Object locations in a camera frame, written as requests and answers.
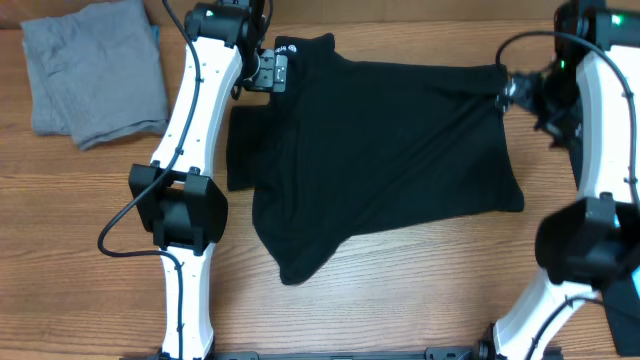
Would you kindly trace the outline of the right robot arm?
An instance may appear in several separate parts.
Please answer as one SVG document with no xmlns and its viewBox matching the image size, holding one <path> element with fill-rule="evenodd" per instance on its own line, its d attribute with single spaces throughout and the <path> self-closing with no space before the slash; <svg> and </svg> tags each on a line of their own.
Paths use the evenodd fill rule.
<svg viewBox="0 0 640 360">
<path fill-rule="evenodd" d="M 570 0 L 550 36 L 551 64 L 511 74 L 496 105 L 530 112 L 568 150 L 577 196 L 541 222 L 537 273 L 478 343 L 478 359 L 559 358 L 549 346 L 559 330 L 639 265 L 639 15 Z"/>
</svg>

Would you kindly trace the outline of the black t-shirt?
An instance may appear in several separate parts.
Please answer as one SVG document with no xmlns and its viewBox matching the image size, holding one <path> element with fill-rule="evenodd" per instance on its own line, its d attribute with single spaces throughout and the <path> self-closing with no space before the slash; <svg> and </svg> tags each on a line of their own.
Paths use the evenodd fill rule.
<svg viewBox="0 0 640 360">
<path fill-rule="evenodd" d="M 495 65 L 351 61 L 332 34 L 280 36 L 286 88 L 230 116 L 227 186 L 281 281 L 309 280 L 347 239 L 485 212 L 520 212 Z"/>
</svg>

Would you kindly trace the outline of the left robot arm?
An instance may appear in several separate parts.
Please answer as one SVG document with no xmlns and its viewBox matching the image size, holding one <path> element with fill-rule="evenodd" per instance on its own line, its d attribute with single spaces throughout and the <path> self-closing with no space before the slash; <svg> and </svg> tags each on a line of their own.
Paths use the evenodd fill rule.
<svg viewBox="0 0 640 360">
<path fill-rule="evenodd" d="M 163 138 L 149 164 L 135 165 L 129 187 L 162 261 L 166 331 L 158 359 L 210 359 L 210 271 L 228 218 L 213 180 L 227 104 L 241 91 L 281 92 L 287 59 L 262 42 L 272 2 L 198 3 L 180 22 L 184 72 Z"/>
</svg>

